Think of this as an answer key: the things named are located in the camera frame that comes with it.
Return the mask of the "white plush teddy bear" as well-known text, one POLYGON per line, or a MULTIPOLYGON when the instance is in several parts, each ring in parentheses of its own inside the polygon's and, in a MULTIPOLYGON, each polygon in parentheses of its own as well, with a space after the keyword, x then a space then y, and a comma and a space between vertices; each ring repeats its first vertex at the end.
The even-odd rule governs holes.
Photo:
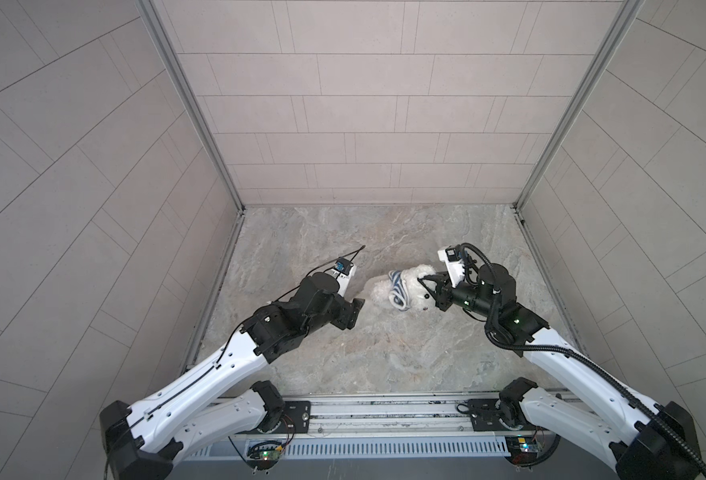
MULTIPOLYGON (((431 265, 421 264, 401 271, 410 295, 410 308, 407 311, 426 311, 433 307, 435 305, 434 300, 427 294, 427 291, 420 285, 417 279, 425 275, 435 274, 435 268, 431 265)), ((388 274, 368 281, 365 287, 365 293, 367 294, 367 298, 372 300, 375 304, 397 310, 391 305, 388 299, 388 293, 391 288, 388 274)))

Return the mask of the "blue white striped knit sweater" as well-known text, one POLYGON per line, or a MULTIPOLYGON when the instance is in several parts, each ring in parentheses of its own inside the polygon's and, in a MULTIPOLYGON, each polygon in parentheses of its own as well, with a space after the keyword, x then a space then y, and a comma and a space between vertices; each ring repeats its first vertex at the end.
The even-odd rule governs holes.
POLYGON ((388 274, 391 288, 388 299, 391 305, 399 311, 407 311, 410 308, 410 295, 401 270, 392 270, 388 274))

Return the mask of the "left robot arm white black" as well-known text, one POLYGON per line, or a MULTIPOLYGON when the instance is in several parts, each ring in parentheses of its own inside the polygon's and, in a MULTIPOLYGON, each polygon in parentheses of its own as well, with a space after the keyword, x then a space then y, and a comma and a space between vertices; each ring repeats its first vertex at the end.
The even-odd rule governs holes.
POLYGON ((353 328, 365 302, 345 299, 351 278, 327 271, 303 278, 291 299, 257 309, 223 346, 167 386, 133 404, 105 407, 104 476, 165 479, 187 456, 222 438, 283 424, 285 401, 269 381, 227 401, 220 397, 325 325, 353 328))

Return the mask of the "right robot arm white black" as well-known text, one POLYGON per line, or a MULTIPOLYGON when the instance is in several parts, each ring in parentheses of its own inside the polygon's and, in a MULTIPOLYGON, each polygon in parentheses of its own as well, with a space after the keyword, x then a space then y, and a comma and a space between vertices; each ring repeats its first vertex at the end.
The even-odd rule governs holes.
POLYGON ((458 306, 485 320, 489 341, 547 371, 583 403, 576 407, 520 377, 499 393, 500 423, 542 427, 582 447, 622 479, 706 478, 692 415, 632 389, 580 353, 516 297, 516 283, 499 264, 467 281, 458 263, 419 279, 445 311, 458 306))

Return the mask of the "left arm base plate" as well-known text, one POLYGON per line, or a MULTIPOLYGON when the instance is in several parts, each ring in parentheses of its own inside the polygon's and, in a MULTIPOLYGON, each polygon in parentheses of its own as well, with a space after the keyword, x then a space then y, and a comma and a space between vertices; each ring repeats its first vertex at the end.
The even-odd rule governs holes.
POLYGON ((251 434, 259 435, 287 435, 306 434, 309 431, 312 403, 310 401, 287 401, 281 417, 272 427, 265 429, 255 428, 251 434))

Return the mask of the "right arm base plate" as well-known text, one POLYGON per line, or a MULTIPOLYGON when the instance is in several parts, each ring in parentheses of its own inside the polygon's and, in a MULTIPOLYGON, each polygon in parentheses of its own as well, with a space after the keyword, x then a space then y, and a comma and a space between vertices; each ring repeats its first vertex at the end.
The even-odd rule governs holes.
POLYGON ((540 426, 530 423, 516 401, 501 399, 470 399, 456 406, 458 413, 470 418, 475 432, 531 431, 540 426))

